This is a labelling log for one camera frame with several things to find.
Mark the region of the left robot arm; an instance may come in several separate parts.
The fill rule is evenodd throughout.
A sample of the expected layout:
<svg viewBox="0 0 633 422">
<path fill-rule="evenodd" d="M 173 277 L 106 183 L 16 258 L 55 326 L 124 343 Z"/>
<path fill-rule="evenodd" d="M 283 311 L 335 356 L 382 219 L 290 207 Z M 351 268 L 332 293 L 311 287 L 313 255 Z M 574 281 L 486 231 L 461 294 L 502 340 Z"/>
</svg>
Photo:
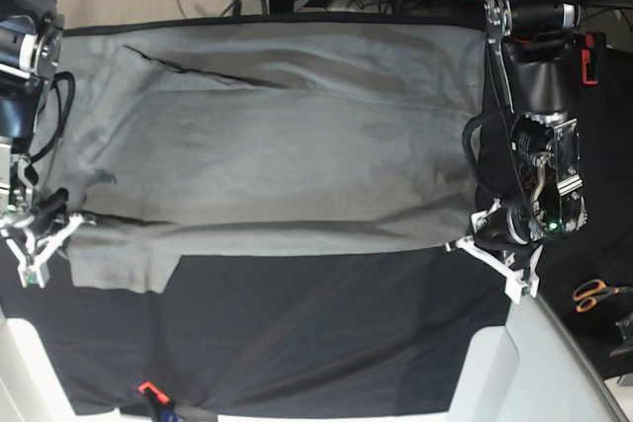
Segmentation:
<svg viewBox="0 0 633 422">
<path fill-rule="evenodd" d="M 470 234 L 455 245 L 471 254 L 527 254 L 586 222 L 580 133 L 570 109 L 597 83 L 605 39 L 579 31 L 592 0 L 482 1 L 497 109 L 467 122 L 462 146 L 478 172 L 473 133 L 500 122 L 516 184 L 494 193 L 493 205 L 472 215 Z"/>
</svg>

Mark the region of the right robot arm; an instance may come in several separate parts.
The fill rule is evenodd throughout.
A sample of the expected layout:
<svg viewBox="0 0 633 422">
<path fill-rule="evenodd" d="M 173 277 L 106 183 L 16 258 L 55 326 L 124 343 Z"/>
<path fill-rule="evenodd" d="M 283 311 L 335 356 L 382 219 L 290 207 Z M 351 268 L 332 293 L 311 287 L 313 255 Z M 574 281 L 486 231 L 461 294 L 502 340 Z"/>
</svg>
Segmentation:
<svg viewBox="0 0 633 422">
<path fill-rule="evenodd" d="M 26 264 L 55 250 L 55 235 L 68 226 L 60 217 L 65 190 L 46 199 L 34 195 L 34 166 L 57 149 L 75 95 L 74 76 L 57 69 L 63 29 L 57 0 L 1 0 L 1 236 Z M 50 94 L 57 99 L 57 123 L 32 153 Z"/>
</svg>

